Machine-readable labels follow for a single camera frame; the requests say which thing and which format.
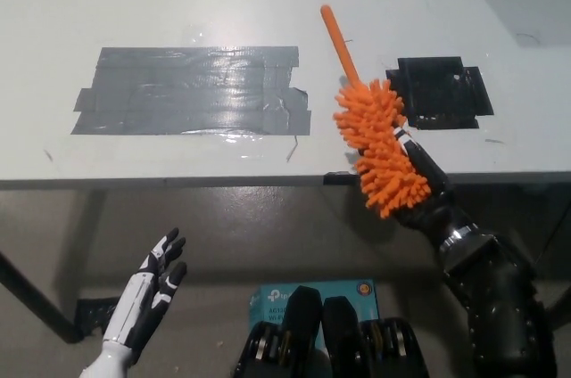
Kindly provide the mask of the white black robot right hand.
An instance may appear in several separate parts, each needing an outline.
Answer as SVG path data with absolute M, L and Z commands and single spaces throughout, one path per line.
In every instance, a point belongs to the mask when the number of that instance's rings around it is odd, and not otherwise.
M 455 230 L 471 224 L 470 218 L 456 203 L 450 180 L 443 170 L 402 127 L 393 134 L 417 173 L 424 177 L 431 193 L 416 205 L 393 213 L 403 226 L 417 230 L 438 250 Z

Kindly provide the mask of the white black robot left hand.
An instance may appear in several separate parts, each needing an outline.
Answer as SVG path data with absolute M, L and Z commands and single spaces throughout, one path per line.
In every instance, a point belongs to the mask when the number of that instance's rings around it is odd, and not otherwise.
M 131 366 L 137 363 L 186 276 L 186 263 L 178 259 L 186 239 L 178 235 L 175 227 L 150 250 L 129 278 L 103 335 L 104 342 L 128 350 Z

